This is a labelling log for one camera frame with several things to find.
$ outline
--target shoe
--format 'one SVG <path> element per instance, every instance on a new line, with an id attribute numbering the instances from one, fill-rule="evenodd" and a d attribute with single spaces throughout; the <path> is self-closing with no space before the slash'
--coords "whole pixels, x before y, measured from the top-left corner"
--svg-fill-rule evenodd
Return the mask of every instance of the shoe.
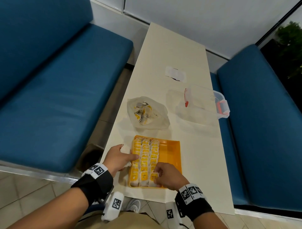
<path id="1" fill-rule="evenodd" d="M 134 211 L 135 213 L 138 213 L 140 211 L 140 200 L 139 199 L 132 199 L 127 204 L 126 211 Z"/>

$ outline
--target white table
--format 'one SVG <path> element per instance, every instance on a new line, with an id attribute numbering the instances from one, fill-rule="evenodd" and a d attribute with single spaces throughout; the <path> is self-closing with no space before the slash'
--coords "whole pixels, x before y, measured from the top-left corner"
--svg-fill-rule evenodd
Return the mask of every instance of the white table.
<path id="1" fill-rule="evenodd" d="M 205 47 L 151 23 L 101 162 L 111 146 L 122 143 L 131 146 L 135 135 L 179 140 L 183 175 L 201 188 L 216 212 L 234 214 L 218 120 L 215 121 L 216 126 L 205 127 L 184 121 L 173 112 L 170 100 L 176 96 L 171 92 L 179 91 L 183 96 L 185 87 L 183 83 L 165 76 L 166 66 L 186 72 L 188 83 L 212 89 Z M 169 129 L 137 131 L 133 128 L 127 114 L 127 99 L 140 96 L 150 97 L 168 108 Z M 117 173 L 114 191 L 149 201 L 174 201 L 176 191 L 130 188 L 127 180 L 126 171 Z"/>

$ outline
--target plastic bag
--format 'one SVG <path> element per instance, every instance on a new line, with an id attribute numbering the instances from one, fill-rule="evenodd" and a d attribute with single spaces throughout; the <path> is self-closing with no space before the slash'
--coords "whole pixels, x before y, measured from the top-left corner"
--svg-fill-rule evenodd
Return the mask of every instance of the plastic bag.
<path id="1" fill-rule="evenodd" d="M 147 103 L 152 107 L 154 118 L 152 118 L 150 123 L 145 125 L 140 124 L 137 116 L 135 116 L 137 103 Z M 163 104 L 145 96 L 128 99 L 127 112 L 130 121 L 135 128 L 147 130 L 165 130 L 170 125 L 167 108 Z"/>

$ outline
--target hand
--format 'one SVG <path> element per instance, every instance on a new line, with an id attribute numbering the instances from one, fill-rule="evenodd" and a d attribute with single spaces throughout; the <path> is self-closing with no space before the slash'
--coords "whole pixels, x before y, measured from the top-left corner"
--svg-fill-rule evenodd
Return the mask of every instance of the hand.
<path id="1" fill-rule="evenodd" d="M 190 183 L 174 165 L 169 163 L 158 162 L 154 172 L 160 174 L 160 177 L 154 180 L 158 187 L 163 186 L 178 191 L 181 187 Z"/>
<path id="2" fill-rule="evenodd" d="M 129 161 L 137 160 L 140 157 L 137 154 L 121 153 L 122 146 L 123 144 L 111 147 L 103 162 L 112 177 L 115 177 L 116 173 L 122 170 Z"/>

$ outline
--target beige pants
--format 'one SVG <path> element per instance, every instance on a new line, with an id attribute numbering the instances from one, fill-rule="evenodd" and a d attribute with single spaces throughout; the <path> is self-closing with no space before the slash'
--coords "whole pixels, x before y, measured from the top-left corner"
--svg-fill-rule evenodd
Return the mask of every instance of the beige pants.
<path id="1" fill-rule="evenodd" d="M 134 212 L 120 212 L 119 217 L 109 223 L 104 223 L 97 212 L 92 213 L 91 216 L 77 223 L 75 229 L 163 229 L 148 215 Z"/>

